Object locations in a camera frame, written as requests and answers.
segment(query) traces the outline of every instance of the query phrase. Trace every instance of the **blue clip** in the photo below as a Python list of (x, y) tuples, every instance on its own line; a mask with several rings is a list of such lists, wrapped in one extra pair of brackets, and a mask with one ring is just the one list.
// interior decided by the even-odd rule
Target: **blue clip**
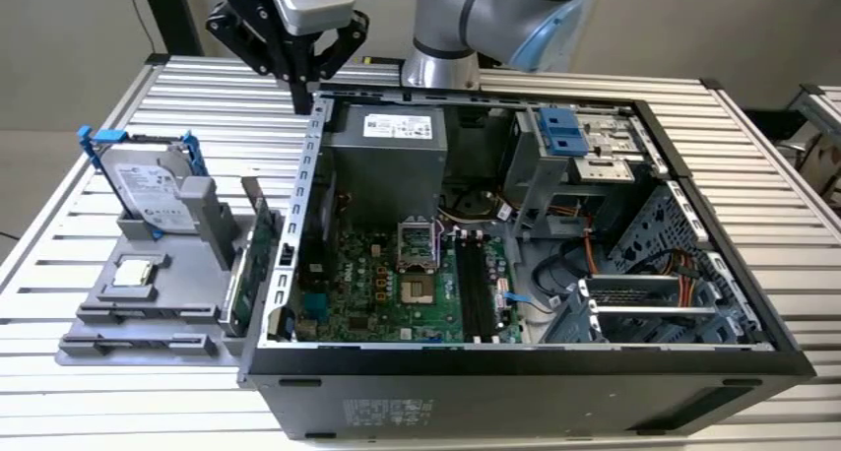
[(525, 301), (526, 303), (532, 303), (532, 299), (525, 295), (517, 295), (516, 293), (505, 292), (505, 297), (512, 301)]
[(590, 145), (578, 129), (578, 118), (572, 109), (541, 108), (538, 126), (546, 138), (546, 151), (553, 156), (582, 157), (590, 152)]
[(129, 133), (123, 129), (100, 129), (94, 136), (94, 142), (98, 144), (122, 143), (129, 137)]
[(103, 162), (100, 161), (100, 155), (96, 154), (96, 150), (94, 149), (94, 143), (91, 142), (92, 132), (94, 132), (94, 128), (86, 124), (76, 131), (76, 138), (79, 139), (79, 146), (82, 146), (82, 150), (84, 151), (84, 154), (88, 155), (91, 164), (94, 165), (95, 168), (102, 170)]
[(182, 143), (187, 146), (190, 152), (190, 167), (194, 171), (194, 175), (209, 175), (209, 168), (206, 167), (206, 158), (202, 156), (202, 148), (199, 147), (199, 138), (194, 136), (194, 133), (187, 131), (182, 136)]

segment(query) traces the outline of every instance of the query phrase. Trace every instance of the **small chip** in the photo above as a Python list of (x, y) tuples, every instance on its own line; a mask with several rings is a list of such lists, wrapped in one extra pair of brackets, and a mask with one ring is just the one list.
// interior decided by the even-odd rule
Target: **small chip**
[(400, 299), (404, 303), (436, 302), (436, 283), (433, 276), (406, 275), (400, 278)]
[(126, 259), (115, 272), (115, 287), (142, 287), (149, 282), (153, 263), (145, 259)]
[(369, 317), (367, 316), (351, 316), (347, 319), (347, 326), (351, 330), (367, 330), (369, 329)]

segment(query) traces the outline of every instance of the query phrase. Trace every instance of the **metal rail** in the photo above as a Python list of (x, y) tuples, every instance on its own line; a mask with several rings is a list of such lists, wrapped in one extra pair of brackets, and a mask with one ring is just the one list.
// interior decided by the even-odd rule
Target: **metal rail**
[[(396, 85), (397, 68), (350, 66), (334, 80)], [(485, 71), (482, 86), (494, 92), (649, 101), (819, 376), (687, 438), (365, 442), (350, 448), (841, 448), (837, 220), (727, 94), (696, 80), (506, 71)], [(306, 118), (293, 114), (289, 93), (239, 62), (175, 57), (163, 66), (146, 67), (107, 126), (173, 136), (191, 129), (203, 140), (219, 196), (233, 210), (250, 210), (238, 184), (243, 175), (258, 175), (270, 205), (287, 207)], [(162, 449), (174, 442), (191, 447), (283, 446), (286, 437), (259, 394), (238, 389), (230, 367), (54, 363), (58, 338), (115, 247), (119, 207), (105, 179), (80, 159), (0, 267), (0, 440), (10, 437), (0, 447), (42, 449), (52, 442), (96, 449), (127, 442)]]

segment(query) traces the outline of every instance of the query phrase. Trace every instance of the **side panel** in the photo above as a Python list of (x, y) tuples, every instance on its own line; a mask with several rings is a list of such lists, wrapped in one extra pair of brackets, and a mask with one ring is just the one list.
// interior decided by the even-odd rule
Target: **side panel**
[(716, 375), (357, 375), (261, 376), (255, 382), (291, 439), (383, 439), (688, 434), (796, 381)]

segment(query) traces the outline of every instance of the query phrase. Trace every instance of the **open computer tower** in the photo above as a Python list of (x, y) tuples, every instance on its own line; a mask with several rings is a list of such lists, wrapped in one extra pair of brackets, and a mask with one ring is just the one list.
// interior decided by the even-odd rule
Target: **open computer tower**
[(255, 315), (291, 438), (688, 434), (813, 375), (636, 100), (325, 86)]

